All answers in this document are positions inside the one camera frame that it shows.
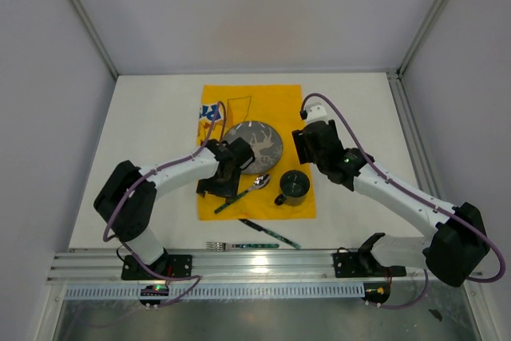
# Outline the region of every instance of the silver spoon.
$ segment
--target silver spoon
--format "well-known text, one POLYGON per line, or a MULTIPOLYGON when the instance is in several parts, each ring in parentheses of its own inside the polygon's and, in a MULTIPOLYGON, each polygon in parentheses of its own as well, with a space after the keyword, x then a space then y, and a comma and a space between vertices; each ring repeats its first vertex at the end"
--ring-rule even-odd
POLYGON ((217 209, 215 209, 215 213, 219 213, 219 212, 223 211, 224 209, 226 209, 226 207, 228 207, 231 204, 234 204, 235 202, 237 202, 240 198, 245 196, 250 191, 254 191, 256 189, 261 189, 261 188, 266 187, 268 185, 268 183, 270 182, 270 179, 271 179, 271 176, 269 174, 257 177, 254 180, 254 184, 252 184, 252 186, 249 189, 246 189, 246 190, 242 191, 234 199, 232 199, 232 200, 228 201, 227 203, 222 204, 221 206, 219 206, 217 209))

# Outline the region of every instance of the gray plate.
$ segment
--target gray plate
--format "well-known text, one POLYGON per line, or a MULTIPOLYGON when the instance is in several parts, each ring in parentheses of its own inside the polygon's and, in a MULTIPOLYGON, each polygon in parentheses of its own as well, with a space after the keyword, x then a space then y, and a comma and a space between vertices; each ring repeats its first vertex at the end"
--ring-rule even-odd
POLYGON ((270 125, 261 121, 244 121, 225 134, 224 139, 232 143, 241 137, 254 151, 255 161, 242 173, 259 175, 273 168, 282 157, 283 144, 280 135, 270 125))

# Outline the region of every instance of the mug handle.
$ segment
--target mug handle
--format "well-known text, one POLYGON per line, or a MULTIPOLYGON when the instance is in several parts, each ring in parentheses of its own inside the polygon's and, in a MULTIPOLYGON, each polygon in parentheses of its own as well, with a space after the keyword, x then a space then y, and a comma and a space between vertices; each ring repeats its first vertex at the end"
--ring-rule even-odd
POLYGON ((283 194, 280 194, 278 195, 276 198, 275 198, 275 205, 282 205, 286 202, 286 197, 285 195, 283 194))

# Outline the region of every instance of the black mug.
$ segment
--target black mug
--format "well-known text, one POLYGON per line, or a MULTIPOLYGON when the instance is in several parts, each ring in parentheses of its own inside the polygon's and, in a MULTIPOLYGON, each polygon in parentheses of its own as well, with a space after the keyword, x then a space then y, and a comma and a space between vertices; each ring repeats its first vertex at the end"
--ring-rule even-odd
POLYGON ((301 171, 287 171, 280 177, 280 191, 275 199, 276 205, 300 205, 311 188, 307 175, 301 171))

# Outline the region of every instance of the white cable tray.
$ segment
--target white cable tray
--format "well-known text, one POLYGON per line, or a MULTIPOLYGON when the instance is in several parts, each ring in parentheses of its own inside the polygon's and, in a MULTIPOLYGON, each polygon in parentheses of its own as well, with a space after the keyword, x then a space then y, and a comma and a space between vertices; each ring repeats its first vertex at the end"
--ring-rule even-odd
MULTIPOLYGON (((141 289, 126 285, 69 285, 64 299, 140 299, 141 289)), ((190 284, 169 286, 168 298, 183 293, 190 284)), ((364 296, 363 283, 264 283, 264 284, 199 284, 183 300, 202 299, 325 299, 364 296)), ((167 297, 143 297, 162 299, 167 297)))

